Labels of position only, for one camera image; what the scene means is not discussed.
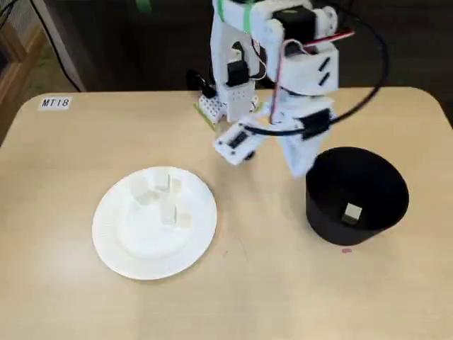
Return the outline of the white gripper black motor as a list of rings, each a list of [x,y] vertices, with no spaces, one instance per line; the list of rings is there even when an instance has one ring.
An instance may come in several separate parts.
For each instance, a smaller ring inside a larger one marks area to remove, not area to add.
[[[280,132],[302,130],[300,137],[279,137],[285,160],[293,177],[310,170],[324,140],[330,135],[330,124],[336,117],[334,100],[326,96],[281,95],[274,112],[274,125]]]

